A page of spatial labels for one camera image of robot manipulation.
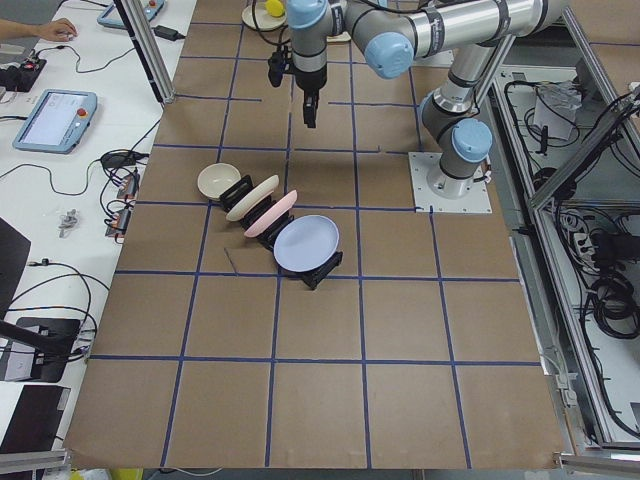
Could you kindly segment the person's hand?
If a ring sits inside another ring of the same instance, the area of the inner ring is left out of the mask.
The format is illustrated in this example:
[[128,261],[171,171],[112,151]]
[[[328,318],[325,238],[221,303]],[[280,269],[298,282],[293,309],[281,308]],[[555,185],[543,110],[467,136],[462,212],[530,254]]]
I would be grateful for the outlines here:
[[78,36],[76,26],[67,18],[56,19],[37,27],[37,36],[51,42],[68,42]]

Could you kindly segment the person's forearm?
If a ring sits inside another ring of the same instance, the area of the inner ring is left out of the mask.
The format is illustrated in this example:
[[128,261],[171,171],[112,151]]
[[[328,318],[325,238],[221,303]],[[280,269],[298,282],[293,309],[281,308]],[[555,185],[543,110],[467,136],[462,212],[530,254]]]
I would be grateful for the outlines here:
[[0,20],[0,39],[8,40],[13,38],[40,37],[38,25],[24,24],[6,19]]

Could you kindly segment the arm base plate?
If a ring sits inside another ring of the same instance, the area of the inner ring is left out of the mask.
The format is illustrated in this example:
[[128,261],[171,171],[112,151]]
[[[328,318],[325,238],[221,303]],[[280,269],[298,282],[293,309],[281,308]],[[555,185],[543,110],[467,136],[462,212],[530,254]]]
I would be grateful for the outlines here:
[[492,207],[482,167],[463,180],[447,177],[440,153],[408,154],[415,209],[424,213],[491,214]]

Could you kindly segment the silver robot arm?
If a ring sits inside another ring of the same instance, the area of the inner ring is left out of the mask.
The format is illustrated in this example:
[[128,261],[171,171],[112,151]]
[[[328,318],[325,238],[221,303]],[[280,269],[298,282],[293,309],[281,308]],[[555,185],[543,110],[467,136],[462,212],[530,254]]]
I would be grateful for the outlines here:
[[413,11],[373,1],[290,1],[290,71],[304,93],[303,119],[316,125],[321,89],[327,81],[327,40],[348,33],[371,70],[382,79],[405,73],[421,58],[444,50],[457,54],[444,84],[421,103],[420,118],[442,153],[427,183],[436,195],[458,199],[493,143],[488,126],[471,116],[502,62],[506,37],[524,37],[555,22],[565,1],[422,1]]

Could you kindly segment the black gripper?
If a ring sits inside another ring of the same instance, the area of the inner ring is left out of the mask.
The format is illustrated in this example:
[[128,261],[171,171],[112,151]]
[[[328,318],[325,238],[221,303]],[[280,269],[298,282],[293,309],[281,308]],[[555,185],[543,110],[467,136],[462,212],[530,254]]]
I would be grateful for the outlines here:
[[311,129],[316,128],[317,104],[320,98],[320,91],[327,82],[327,67],[323,66],[318,70],[306,72],[296,69],[296,85],[304,93],[303,101],[303,121]]

